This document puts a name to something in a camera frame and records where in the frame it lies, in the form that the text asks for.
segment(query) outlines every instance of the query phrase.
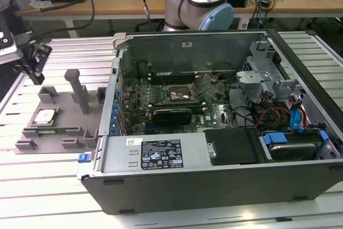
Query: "power supply label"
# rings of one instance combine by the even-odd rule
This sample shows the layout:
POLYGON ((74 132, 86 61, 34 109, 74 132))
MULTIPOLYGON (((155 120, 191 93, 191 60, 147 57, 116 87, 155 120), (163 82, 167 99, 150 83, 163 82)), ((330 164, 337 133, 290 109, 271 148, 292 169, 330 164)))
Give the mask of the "power supply label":
POLYGON ((143 170, 183 167, 180 140, 141 142, 140 167, 143 170))

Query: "blue connector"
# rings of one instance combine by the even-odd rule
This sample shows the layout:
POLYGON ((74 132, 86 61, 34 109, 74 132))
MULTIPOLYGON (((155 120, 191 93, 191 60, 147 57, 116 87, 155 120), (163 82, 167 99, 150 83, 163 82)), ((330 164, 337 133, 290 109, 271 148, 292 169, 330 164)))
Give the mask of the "blue connector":
POLYGON ((303 128, 300 128, 301 117, 301 111, 299 111, 298 109, 292 110, 290 114, 290 127, 298 132, 304 131, 303 128))

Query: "motherboard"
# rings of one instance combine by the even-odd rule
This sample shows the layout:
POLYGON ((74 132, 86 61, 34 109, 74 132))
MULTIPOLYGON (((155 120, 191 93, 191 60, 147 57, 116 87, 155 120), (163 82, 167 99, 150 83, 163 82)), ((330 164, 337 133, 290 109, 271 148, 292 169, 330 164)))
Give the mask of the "motherboard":
POLYGON ((123 109, 128 135, 202 132, 238 127, 219 74, 193 78, 126 78, 123 109))

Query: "blue latch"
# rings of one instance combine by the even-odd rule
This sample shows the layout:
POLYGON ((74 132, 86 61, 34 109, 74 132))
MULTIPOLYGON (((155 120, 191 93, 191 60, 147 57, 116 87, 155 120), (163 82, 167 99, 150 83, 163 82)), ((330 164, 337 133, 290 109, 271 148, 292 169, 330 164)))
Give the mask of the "blue latch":
POLYGON ((114 126, 114 125, 111 125, 111 126, 109 127, 109 131, 110 131, 112 134, 114 134, 114 133, 116 132, 115 126, 114 126))
POLYGON ((263 136, 266 145, 287 143, 287 138, 283 132, 270 132, 263 136))
POLYGON ((320 131, 319 135, 322 137, 324 142, 329 141, 329 136, 327 135, 326 131, 320 131))
POLYGON ((114 90, 114 98, 115 99, 118 99, 120 97, 120 94, 121 94, 121 90, 119 90, 118 88, 116 88, 114 90))
POLYGON ((91 154, 81 153, 77 159, 79 163, 89 163, 91 162, 91 154))
POLYGON ((113 104, 113 108, 114 108, 114 109, 119 109, 119 104, 118 104, 118 103, 114 103, 114 104, 113 104))
POLYGON ((113 116, 117 116, 117 115, 118 115, 118 111, 115 110, 115 109, 112 109, 112 115, 113 115, 113 116))
POLYGON ((110 120, 110 122, 111 122, 111 124, 116 124, 116 123, 117 123, 117 120, 116 120, 114 117, 112 117, 111 120, 110 120))

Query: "sticker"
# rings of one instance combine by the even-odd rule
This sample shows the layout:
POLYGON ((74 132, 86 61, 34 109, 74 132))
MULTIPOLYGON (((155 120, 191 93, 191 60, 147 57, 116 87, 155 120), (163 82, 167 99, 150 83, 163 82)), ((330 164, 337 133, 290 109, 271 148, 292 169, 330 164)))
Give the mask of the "sticker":
POLYGON ((126 145, 133 146, 133 145, 140 145, 143 138, 128 138, 126 139, 126 145))
POLYGON ((183 48, 191 48, 193 47, 193 42, 183 42, 181 46, 183 48))
POLYGON ((143 170, 183 167, 180 140, 141 141, 140 167, 143 170))
POLYGON ((55 131, 37 131, 38 134, 56 134, 55 131))

